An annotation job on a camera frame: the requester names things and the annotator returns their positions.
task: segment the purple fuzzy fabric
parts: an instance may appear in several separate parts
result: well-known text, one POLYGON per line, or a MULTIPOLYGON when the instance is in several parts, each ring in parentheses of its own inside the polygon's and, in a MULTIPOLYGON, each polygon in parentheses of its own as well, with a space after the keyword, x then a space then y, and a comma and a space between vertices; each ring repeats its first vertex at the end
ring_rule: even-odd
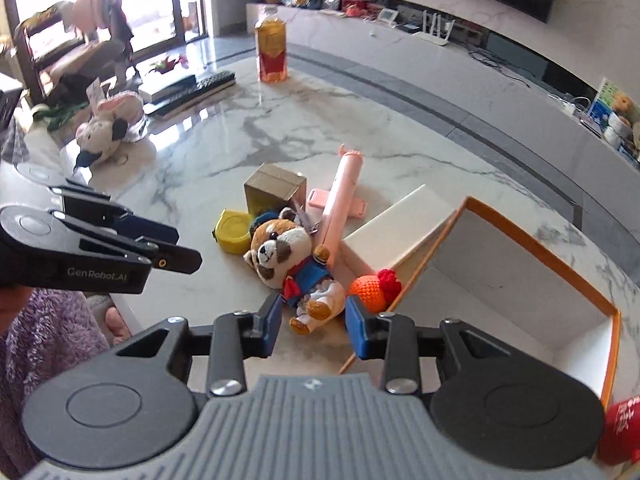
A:
POLYGON ((0 336, 0 471, 10 479, 38 462, 20 414, 40 384, 109 347, 76 292, 37 289, 29 305, 0 336))

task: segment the black keyboard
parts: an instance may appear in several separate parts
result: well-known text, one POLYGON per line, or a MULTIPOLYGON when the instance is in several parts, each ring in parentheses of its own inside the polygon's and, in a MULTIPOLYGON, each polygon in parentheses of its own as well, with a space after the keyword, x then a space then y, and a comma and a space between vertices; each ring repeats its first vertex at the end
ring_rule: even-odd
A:
POLYGON ((231 70, 221 70, 217 74, 208 76, 195 85, 187 86, 177 94, 157 103, 148 103, 143 106, 145 114, 149 117, 166 117, 172 112, 177 112, 186 105, 196 104, 199 100, 214 94, 236 83, 236 73, 231 70))

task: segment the orange crochet ball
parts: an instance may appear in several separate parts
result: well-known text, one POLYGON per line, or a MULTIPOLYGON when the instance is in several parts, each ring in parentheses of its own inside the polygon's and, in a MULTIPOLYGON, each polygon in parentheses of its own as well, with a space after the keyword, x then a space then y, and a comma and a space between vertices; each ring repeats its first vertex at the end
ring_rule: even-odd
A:
POLYGON ((372 314, 378 314, 386 310, 385 295, 380 290, 380 282, 377 276, 361 276, 357 278, 349 288, 349 294, 359 296, 372 314))
POLYGON ((378 314, 391 306, 402 285, 392 270, 382 269, 377 276, 361 276, 349 287, 348 294, 358 296, 367 310, 378 314))

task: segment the juice bottle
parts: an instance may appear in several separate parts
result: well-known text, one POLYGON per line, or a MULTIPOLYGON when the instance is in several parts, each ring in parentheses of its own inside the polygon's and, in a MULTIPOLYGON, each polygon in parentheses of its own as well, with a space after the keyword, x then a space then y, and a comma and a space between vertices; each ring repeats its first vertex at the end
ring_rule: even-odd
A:
POLYGON ((255 49, 258 78, 276 83, 287 78, 287 32, 278 18, 278 7, 266 6, 264 15, 255 24, 255 49))

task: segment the white box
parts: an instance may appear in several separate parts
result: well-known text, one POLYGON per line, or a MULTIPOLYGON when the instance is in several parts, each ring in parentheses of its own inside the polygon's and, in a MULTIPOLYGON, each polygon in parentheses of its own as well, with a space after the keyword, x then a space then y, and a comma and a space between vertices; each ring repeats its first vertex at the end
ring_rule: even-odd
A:
MULTIPOLYGON (((390 310, 418 326, 436 327, 447 317, 464 320, 573 376, 608 404, 620 313, 603 295, 475 198, 468 197, 433 232, 437 237, 418 248, 424 258, 390 310)), ((347 369, 378 380, 382 361, 352 356, 342 371, 347 369)), ((421 359, 421 370, 423 390, 436 390, 434 359, 421 359)))
POLYGON ((348 287, 357 276, 393 269, 406 283, 424 258, 427 238, 435 238, 456 209, 420 186, 342 240, 334 276, 348 287))

